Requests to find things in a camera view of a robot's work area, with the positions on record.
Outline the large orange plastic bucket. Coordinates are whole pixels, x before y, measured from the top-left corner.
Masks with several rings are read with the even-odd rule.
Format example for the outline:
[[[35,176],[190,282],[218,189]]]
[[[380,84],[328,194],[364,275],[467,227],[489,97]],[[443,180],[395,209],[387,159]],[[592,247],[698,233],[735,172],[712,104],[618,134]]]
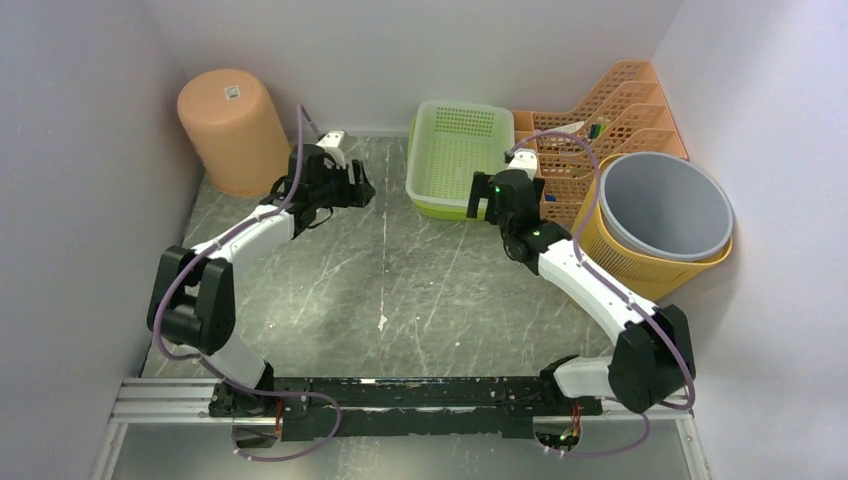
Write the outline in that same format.
[[[285,176],[291,147],[264,83],[250,72],[217,69],[191,79],[177,98],[179,120],[209,182],[253,197]]]

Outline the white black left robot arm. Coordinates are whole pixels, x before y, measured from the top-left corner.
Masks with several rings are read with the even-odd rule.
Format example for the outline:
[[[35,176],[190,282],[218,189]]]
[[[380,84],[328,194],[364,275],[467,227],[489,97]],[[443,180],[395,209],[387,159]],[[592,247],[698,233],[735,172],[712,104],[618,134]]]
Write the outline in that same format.
[[[219,378],[211,416],[261,416],[280,400],[273,367],[236,332],[238,275],[316,228],[319,211],[364,208],[375,195],[363,162],[335,147],[302,146],[290,167],[244,219],[192,248],[172,246],[159,260],[148,328],[167,359],[196,361]]]

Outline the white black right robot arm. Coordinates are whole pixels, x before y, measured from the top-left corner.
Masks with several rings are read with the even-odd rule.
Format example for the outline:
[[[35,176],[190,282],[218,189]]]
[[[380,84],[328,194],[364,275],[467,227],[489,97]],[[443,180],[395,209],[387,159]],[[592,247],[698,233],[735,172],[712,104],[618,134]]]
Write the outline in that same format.
[[[606,272],[575,237],[542,219],[542,183],[521,170],[473,175],[466,215],[487,202],[485,221],[498,227],[507,257],[562,290],[601,327],[614,350],[606,357],[566,357],[544,370],[542,406],[562,414],[578,397],[618,401],[634,413],[685,392],[678,409],[694,404],[696,376],[688,320],[676,306],[660,308]]]

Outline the grey plastic bin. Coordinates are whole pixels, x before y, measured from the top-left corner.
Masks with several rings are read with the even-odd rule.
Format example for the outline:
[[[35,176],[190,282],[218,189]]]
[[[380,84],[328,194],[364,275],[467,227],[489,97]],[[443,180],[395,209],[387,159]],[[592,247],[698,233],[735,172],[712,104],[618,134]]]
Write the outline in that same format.
[[[729,198],[704,170],[670,154],[636,152],[600,177],[604,226],[622,246],[655,258],[699,262],[730,241]]]

